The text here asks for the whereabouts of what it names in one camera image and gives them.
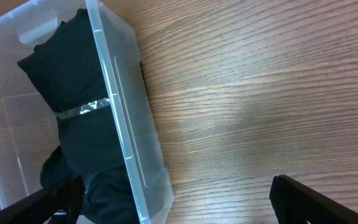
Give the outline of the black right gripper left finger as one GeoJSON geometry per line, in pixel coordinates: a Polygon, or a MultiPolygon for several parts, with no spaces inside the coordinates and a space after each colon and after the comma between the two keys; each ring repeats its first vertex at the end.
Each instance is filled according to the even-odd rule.
{"type": "Polygon", "coordinates": [[[85,186],[80,176],[41,189],[0,211],[0,224],[76,223],[85,186]]]}

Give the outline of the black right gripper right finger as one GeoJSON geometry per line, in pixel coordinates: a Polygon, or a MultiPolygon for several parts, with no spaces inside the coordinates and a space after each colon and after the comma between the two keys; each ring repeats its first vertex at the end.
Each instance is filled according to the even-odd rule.
{"type": "Polygon", "coordinates": [[[279,224],[358,224],[358,213],[287,175],[273,178],[269,199],[279,224]]]}

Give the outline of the black taped cloth bundle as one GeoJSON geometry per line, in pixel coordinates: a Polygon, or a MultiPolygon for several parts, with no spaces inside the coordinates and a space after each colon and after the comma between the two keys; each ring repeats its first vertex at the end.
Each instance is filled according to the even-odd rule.
{"type": "MultiPolygon", "coordinates": [[[[76,176],[67,163],[61,147],[44,162],[40,184],[45,189],[76,176]]],[[[93,223],[139,224],[127,169],[119,165],[95,175],[82,174],[85,193],[81,214],[93,223]]]]}

